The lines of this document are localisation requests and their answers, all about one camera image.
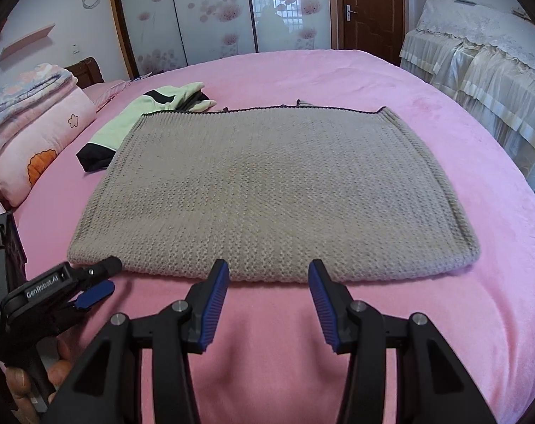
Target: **glass wardrobe panel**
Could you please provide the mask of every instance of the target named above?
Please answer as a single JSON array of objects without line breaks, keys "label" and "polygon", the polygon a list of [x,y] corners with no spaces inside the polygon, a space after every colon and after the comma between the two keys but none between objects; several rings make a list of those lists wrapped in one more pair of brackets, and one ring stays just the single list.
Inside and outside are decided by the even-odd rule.
[{"label": "glass wardrobe panel", "polygon": [[175,0],[189,65],[255,52],[249,0]]},{"label": "glass wardrobe panel", "polygon": [[121,0],[141,75],[187,66],[173,0]]},{"label": "glass wardrobe panel", "polygon": [[259,52],[330,49],[330,0],[252,0]]}]

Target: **human hand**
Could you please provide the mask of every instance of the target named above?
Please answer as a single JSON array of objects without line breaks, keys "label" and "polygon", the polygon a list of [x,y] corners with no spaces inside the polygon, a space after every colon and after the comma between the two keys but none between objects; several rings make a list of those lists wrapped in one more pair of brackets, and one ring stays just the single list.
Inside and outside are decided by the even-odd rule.
[{"label": "human hand", "polygon": [[[70,351],[68,346],[58,339],[57,350],[60,360],[48,370],[48,379],[54,386],[61,386],[69,372],[71,371],[72,364],[69,361]],[[22,424],[39,424],[40,418],[36,413],[34,405],[30,402],[28,394],[30,392],[31,383],[30,378],[25,371],[20,368],[8,367],[5,372],[6,384],[10,390],[14,401],[18,407],[18,411],[15,412],[15,416]],[[49,402],[51,403],[54,394],[49,396]]]}]

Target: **wall outlet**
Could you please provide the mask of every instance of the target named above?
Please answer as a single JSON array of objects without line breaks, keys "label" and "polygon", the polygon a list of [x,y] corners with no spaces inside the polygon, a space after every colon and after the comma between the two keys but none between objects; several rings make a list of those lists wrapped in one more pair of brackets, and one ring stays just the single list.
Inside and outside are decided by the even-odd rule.
[{"label": "wall outlet", "polygon": [[69,47],[69,54],[71,55],[71,57],[73,59],[75,58],[78,58],[81,54],[81,48],[79,47],[79,45],[77,43],[73,43],[70,47]]}]

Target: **gray knitted fabric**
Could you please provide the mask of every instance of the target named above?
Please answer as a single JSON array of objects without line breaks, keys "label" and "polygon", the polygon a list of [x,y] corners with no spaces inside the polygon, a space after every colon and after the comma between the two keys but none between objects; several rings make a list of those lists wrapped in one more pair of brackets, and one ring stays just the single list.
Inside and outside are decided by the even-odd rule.
[{"label": "gray knitted fabric", "polygon": [[275,107],[144,115],[77,225],[69,260],[149,274],[342,282],[470,265],[478,240],[422,141],[391,110]]}]

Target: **orange flower embroidery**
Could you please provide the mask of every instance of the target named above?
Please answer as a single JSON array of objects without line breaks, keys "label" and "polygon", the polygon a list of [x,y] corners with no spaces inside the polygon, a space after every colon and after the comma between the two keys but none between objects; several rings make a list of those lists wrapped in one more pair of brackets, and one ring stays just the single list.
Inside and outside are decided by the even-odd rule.
[{"label": "orange flower embroidery", "polygon": [[42,153],[35,154],[30,159],[30,163],[28,164],[28,178],[30,180],[30,188],[32,188],[36,184],[38,178],[40,178],[40,175],[42,175],[43,171],[48,168],[48,165],[52,164],[56,156],[57,153],[55,152],[55,150],[46,150],[42,151]]},{"label": "orange flower embroidery", "polygon": [[67,121],[72,128],[76,128],[79,125],[79,116],[72,114]]}]

